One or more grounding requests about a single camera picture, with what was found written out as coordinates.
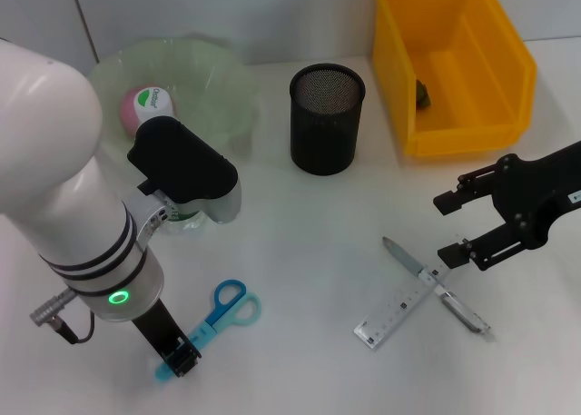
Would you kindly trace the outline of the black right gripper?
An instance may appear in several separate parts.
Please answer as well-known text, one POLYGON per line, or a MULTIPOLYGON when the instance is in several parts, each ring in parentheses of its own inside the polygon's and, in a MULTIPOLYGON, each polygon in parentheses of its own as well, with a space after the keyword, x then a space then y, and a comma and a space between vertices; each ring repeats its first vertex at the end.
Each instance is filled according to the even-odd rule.
POLYGON ((533 161, 511 153, 497 167, 497 173, 493 164, 461 174, 455 191, 433 199, 441 214, 450 214, 492 194, 506 222, 474 240, 439 249, 438 257, 449 269, 473 262, 485 271, 525 249, 538 249, 559 217, 580 208, 580 143, 533 161))

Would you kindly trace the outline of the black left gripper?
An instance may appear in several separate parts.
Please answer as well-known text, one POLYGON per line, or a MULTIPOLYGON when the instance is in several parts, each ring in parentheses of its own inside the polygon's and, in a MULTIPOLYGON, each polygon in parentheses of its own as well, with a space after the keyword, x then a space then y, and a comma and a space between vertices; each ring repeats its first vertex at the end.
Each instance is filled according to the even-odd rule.
POLYGON ((192 341, 183 339, 182 330, 161 299, 132 323, 162 357, 163 363, 157 368, 158 376, 181 378, 201 357, 192 341))

